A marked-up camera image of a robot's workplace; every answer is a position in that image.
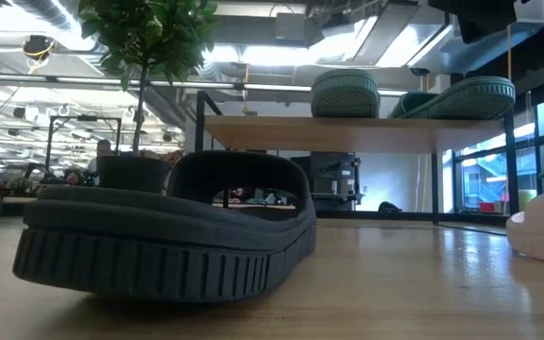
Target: black metal frame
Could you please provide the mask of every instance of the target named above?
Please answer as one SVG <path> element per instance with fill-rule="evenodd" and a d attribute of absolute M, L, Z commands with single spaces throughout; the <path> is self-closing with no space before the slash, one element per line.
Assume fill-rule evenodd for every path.
<path fill-rule="evenodd" d="M 215 102 L 209 97 L 207 92 L 199 91 L 196 94 L 196 118 L 195 118 L 195 152 L 203 151 L 205 138 L 205 104 L 207 104 L 217 115 L 224 115 L 217 108 Z M 454 174 L 458 158 L 452 157 L 453 185 L 456 177 Z M 515 157 L 511 160 L 515 167 Z M 439 183 L 438 183 L 438 155 L 432 154 L 432 212 L 339 212 L 339 211 L 316 211 L 320 218 L 354 218 L 354 219 L 374 219 L 374 220 L 400 220 L 400 221 L 431 221 L 435 225 L 440 222 L 465 222 L 472 224 L 488 224 L 505 226 L 507 216 L 487 215 L 481 213 L 442 213 L 439 212 Z M 453 197 L 455 197 L 455 188 L 453 187 Z M 229 206 L 228 190 L 224 193 L 224 208 Z"/>
<path fill-rule="evenodd" d="M 45 168 L 49 169 L 49 163 L 52 156 L 52 140 L 54 138 L 54 133 L 58 131 L 57 128 L 54 128 L 54 122 L 58 119 L 77 119 L 78 121 L 81 120 L 89 120 L 89 121 L 98 121 L 98 120 L 107 120 L 107 121 L 115 121 L 117 122 L 117 137 L 116 137 L 116 146 L 115 146 L 115 152 L 119 153 L 119 142 L 121 140 L 121 118 L 105 118 L 105 117 L 92 117 L 89 116 L 89 119 L 81 119 L 83 116 L 61 116 L 61 115 L 53 115 L 49 117 L 49 130 L 47 132 L 47 151 L 45 151 Z"/>

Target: ceiling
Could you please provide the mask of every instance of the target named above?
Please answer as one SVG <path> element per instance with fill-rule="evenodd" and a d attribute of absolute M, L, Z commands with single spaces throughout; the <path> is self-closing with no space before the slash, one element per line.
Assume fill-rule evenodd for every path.
<path fill-rule="evenodd" d="M 0 74 L 57 77 L 106 77 L 98 60 L 106 50 L 93 40 L 80 38 L 77 0 L 9 0 L 0 7 Z M 196 70 L 191 80 L 216 82 L 312 86 L 315 78 L 333 68 L 369 70 L 381 89 L 419 90 L 420 78 L 409 67 L 427 68 L 432 75 L 466 73 L 493 60 L 506 50 L 506 35 L 497 33 L 481 42 L 464 45 L 453 18 L 430 8 L 427 1 L 292 0 L 289 3 L 264 1 L 219 1 L 219 24 L 213 35 L 215 49 L 205 57 L 204 70 Z M 518 22 L 513 27 L 512 43 L 517 44 L 544 26 L 544 0 L 517 3 Z M 331 13 L 343 12 L 348 25 L 335 30 L 323 29 Z M 56 40 L 47 63 L 33 67 L 22 52 L 30 35 L 40 34 Z M 248 62 L 248 73 L 236 61 Z M 309 103 L 308 93 L 273 91 L 210 91 L 218 103 L 227 107 L 252 103 Z M 145 143 L 164 151 L 181 145 L 181 139 L 162 142 L 164 130 L 183 128 L 194 119 L 196 91 L 176 88 L 151 88 L 145 97 Z M 0 85 L 0 141 L 9 148 L 23 149 L 25 140 L 43 149 L 49 116 L 69 111 L 75 114 L 122 119 L 128 145 L 133 130 L 132 109 L 137 107 L 135 92 L 122 93 L 115 86 L 69 88 L 53 80 L 28 87 L 20 81 Z M 29 106 L 38 112 L 34 120 L 18 119 L 14 109 Z M 68 145 L 85 144 L 92 156 L 97 139 L 114 140 L 105 121 L 68 122 L 54 136 L 63 151 Z M 10 136 L 9 127 L 19 129 Z M 91 139 L 78 138 L 76 130 Z"/>

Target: black pot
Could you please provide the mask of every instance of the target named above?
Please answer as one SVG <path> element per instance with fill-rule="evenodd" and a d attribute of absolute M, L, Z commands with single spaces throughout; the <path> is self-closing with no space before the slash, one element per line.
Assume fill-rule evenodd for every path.
<path fill-rule="evenodd" d="M 160 194 L 169 165 L 146 157 L 98 157 L 98 186 Z"/>

